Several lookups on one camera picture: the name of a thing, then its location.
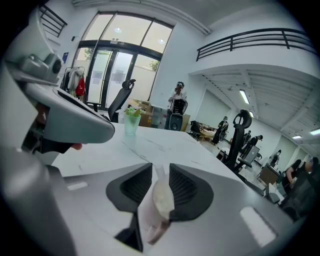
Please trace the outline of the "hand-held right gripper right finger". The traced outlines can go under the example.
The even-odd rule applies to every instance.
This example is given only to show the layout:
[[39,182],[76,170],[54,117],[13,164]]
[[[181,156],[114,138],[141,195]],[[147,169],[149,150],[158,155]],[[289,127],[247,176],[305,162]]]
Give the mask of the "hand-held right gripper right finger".
[[241,181],[171,164],[169,186],[175,208],[152,256],[276,256],[298,230]]

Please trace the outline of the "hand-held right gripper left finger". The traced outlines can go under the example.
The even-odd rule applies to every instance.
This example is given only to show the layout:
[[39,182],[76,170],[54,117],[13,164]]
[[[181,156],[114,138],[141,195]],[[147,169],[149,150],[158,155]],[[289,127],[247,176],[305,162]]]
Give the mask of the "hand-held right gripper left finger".
[[138,207],[152,185],[151,163],[64,177],[85,213],[119,242],[143,252]]

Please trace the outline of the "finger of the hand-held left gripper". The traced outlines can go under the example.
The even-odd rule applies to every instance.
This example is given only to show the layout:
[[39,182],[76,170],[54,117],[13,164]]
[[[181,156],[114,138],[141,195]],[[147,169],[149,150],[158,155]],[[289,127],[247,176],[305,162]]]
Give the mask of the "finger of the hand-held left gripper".
[[69,94],[53,88],[49,96],[49,113],[44,138],[72,144],[100,144],[109,141],[113,124]]
[[48,256],[75,256],[76,248],[59,210],[48,168],[33,155],[14,147],[0,149],[0,199],[10,227]]

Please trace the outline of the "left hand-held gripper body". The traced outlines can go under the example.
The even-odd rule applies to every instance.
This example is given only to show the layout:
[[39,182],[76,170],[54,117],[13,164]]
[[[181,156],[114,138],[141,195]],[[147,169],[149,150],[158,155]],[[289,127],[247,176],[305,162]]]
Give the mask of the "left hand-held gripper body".
[[38,138],[28,134],[38,110],[36,101],[28,99],[14,80],[7,65],[0,64],[0,146],[37,148]]

